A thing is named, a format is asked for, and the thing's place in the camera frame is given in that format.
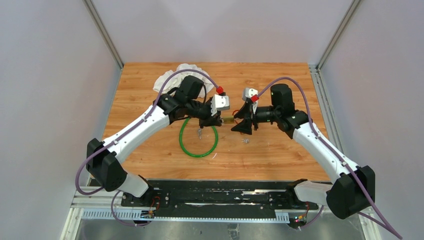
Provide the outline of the brass padlock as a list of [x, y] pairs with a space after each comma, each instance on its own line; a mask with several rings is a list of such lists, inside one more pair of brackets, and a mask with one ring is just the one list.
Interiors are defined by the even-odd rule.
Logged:
[[224, 125], [232, 125], [235, 123], [235, 119], [233, 117], [223, 117], [220, 120]]

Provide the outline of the silver key bunch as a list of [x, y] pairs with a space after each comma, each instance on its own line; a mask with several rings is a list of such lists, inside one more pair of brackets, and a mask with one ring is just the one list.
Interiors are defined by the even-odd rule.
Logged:
[[202, 139], [202, 129], [201, 128], [199, 128], [197, 130], [197, 135], [198, 135], [198, 138], [201, 140]]

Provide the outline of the green cable lock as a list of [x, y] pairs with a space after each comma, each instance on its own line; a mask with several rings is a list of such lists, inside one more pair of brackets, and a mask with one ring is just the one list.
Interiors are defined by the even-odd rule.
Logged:
[[191, 118], [183, 120], [178, 134], [178, 143], [182, 152], [189, 157], [204, 158], [212, 154], [219, 143], [217, 127], [202, 128], [201, 139], [198, 137], [198, 129], [192, 124]]

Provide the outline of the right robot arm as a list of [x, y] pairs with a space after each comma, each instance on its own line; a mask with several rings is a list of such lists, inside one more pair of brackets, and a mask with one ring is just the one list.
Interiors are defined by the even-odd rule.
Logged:
[[278, 128], [303, 146], [330, 178], [330, 184], [299, 179], [288, 185], [286, 203], [294, 209], [305, 202], [329, 207], [339, 219], [346, 219], [375, 202], [376, 175], [368, 165], [359, 166], [343, 155], [323, 136], [307, 113], [295, 108], [287, 84], [271, 86], [271, 105], [258, 106], [258, 91], [245, 88], [244, 105], [235, 114], [241, 122], [231, 131], [251, 135], [260, 123], [276, 123]]

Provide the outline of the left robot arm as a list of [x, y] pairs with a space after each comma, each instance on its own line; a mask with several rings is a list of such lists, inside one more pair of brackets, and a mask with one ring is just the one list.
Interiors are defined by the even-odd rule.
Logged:
[[153, 188], [142, 176], [127, 172], [122, 164], [148, 138], [176, 121], [195, 118], [200, 128], [220, 127], [221, 112], [230, 106], [229, 97], [218, 87], [214, 96], [197, 101], [205, 88], [199, 78], [186, 76], [180, 86], [159, 95], [143, 114], [115, 135], [104, 140], [90, 140], [86, 148], [87, 159], [82, 166], [102, 190], [129, 193], [140, 206], [149, 206], [153, 201]]

